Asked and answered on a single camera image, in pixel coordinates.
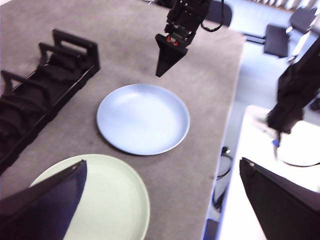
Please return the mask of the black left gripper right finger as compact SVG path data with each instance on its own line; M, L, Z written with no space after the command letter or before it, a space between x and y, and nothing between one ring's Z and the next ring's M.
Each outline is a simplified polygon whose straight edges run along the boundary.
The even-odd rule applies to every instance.
M268 240L318 240L320 194L243 157L239 174Z

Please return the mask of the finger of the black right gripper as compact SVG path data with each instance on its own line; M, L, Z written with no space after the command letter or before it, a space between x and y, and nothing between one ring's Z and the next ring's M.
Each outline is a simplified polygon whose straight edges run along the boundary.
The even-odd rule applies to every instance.
M159 47L159 56L155 75L161 77L188 52L187 45L183 42L172 42L170 35L157 34L155 40Z

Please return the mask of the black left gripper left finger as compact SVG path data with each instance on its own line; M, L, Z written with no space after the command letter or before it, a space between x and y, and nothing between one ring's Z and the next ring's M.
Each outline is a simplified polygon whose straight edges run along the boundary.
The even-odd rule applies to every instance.
M81 200L87 163L64 170L0 201L2 240L62 240Z

